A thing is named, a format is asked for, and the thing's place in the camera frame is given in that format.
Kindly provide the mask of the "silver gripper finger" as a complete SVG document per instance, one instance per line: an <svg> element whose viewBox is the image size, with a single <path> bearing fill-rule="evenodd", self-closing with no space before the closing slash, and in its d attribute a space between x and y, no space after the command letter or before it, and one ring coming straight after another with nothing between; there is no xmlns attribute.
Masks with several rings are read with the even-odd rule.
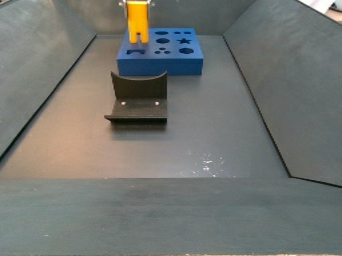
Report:
<svg viewBox="0 0 342 256"><path fill-rule="evenodd" d="M129 5L127 5L127 0L119 0L119 2L118 2L118 4L119 4L119 6L123 8L123 10L125 10L125 15L127 15L127 8L129 8Z"/></svg>
<svg viewBox="0 0 342 256"><path fill-rule="evenodd" d="M156 7L156 0L148 0L149 6Z"/></svg>

